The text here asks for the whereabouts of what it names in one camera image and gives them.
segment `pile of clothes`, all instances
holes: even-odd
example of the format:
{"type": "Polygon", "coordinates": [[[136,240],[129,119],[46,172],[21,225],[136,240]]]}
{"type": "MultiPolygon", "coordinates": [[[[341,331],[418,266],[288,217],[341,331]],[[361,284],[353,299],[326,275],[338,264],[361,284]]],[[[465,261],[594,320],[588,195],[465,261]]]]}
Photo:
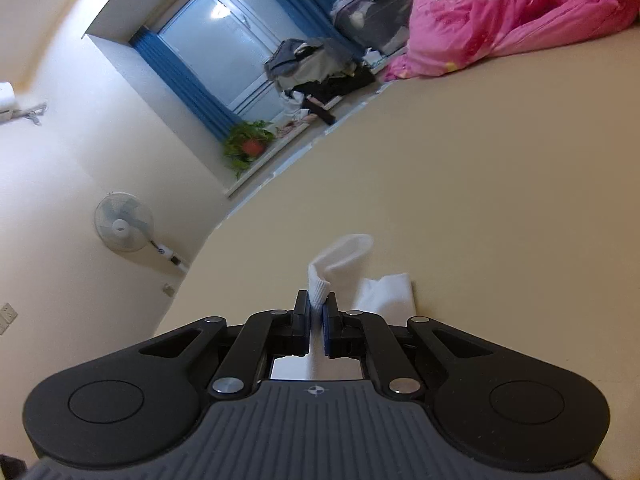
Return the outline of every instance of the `pile of clothes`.
{"type": "Polygon", "coordinates": [[[335,118],[322,105],[376,80],[360,60],[331,38],[283,41],[264,64],[264,71],[285,96],[304,94],[302,107],[327,124],[333,124],[335,118]]]}
{"type": "Polygon", "coordinates": [[[640,0],[414,0],[408,51],[385,79],[439,76],[484,57],[598,38],[627,28],[640,0]]]}

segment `circular indent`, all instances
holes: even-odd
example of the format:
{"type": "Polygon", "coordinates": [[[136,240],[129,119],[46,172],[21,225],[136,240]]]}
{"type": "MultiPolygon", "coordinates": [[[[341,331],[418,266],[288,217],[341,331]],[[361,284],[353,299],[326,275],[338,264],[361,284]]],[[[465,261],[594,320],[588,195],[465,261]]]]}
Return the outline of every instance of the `circular indent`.
{"type": "Polygon", "coordinates": [[[211,386],[219,394],[236,394],[244,388],[244,383],[237,377],[222,377],[211,386]]]}
{"type": "Polygon", "coordinates": [[[496,413],[519,424],[544,424],[564,410],[564,399],[557,390],[534,381],[496,386],[490,402],[496,413]]]}
{"type": "Polygon", "coordinates": [[[78,388],[69,409],[85,422],[113,424],[135,415],[145,402],[139,387],[124,381],[97,381],[78,388]]]}
{"type": "Polygon", "coordinates": [[[409,377],[400,377],[389,383],[389,389],[396,394],[414,394],[420,389],[420,383],[409,377]]]}

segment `window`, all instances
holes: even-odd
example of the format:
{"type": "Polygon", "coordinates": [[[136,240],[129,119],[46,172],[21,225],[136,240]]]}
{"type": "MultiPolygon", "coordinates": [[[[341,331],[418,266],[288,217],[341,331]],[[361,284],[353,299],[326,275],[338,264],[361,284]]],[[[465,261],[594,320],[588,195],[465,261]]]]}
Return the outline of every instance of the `window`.
{"type": "Polygon", "coordinates": [[[276,0],[190,0],[160,37],[230,110],[270,121],[282,105],[263,65],[283,40],[306,36],[276,0]]]}

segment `electrical outlet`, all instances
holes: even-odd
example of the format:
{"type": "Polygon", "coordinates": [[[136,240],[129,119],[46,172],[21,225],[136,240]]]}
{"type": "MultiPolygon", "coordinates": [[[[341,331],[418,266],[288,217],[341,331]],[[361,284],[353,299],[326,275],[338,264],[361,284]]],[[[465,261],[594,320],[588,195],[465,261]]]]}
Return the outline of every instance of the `electrical outlet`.
{"type": "Polygon", "coordinates": [[[4,318],[7,323],[11,324],[14,322],[15,318],[18,317],[18,313],[10,304],[5,303],[4,307],[0,308],[0,317],[4,318]]]}
{"type": "Polygon", "coordinates": [[[164,287],[162,288],[162,291],[169,297],[172,298],[175,296],[175,289],[169,285],[168,283],[164,284],[164,287]]]}

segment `metal screw head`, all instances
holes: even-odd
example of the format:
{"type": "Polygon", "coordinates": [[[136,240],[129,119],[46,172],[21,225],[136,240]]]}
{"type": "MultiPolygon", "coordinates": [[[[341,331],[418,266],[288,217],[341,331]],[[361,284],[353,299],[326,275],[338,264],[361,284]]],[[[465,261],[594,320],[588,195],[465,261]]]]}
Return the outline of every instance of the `metal screw head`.
{"type": "Polygon", "coordinates": [[[400,377],[389,383],[389,389],[396,394],[414,394],[420,389],[420,383],[409,377],[400,377]]]}
{"type": "Polygon", "coordinates": [[[219,394],[236,394],[244,388],[244,383],[237,377],[220,377],[211,387],[219,394]]]}

